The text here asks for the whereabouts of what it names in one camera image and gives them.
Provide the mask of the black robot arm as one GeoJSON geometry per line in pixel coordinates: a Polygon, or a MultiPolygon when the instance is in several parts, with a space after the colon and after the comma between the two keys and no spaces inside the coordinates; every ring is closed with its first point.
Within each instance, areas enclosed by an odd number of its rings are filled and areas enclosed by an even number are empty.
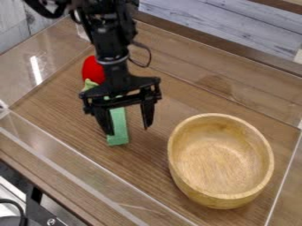
{"type": "Polygon", "coordinates": [[[110,111],[140,105],[145,127],[154,123],[156,104],[162,99],[161,78],[140,77],[129,70],[129,46],[137,44],[137,22],[129,11],[133,0],[25,0],[47,19],[65,13],[86,31],[97,50],[97,64],[104,67],[105,81],[79,94],[85,113],[97,118],[106,134],[116,133],[110,111]]]}

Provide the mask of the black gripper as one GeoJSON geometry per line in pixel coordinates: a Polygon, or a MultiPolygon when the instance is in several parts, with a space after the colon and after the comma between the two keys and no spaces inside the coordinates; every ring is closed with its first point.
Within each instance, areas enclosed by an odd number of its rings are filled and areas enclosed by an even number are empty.
{"type": "Polygon", "coordinates": [[[96,114],[105,133],[114,135],[110,109],[141,104],[144,124],[148,129],[154,123],[156,103],[162,99],[161,78],[134,75],[126,61],[102,66],[106,82],[88,91],[82,90],[79,94],[85,113],[96,114]]]}

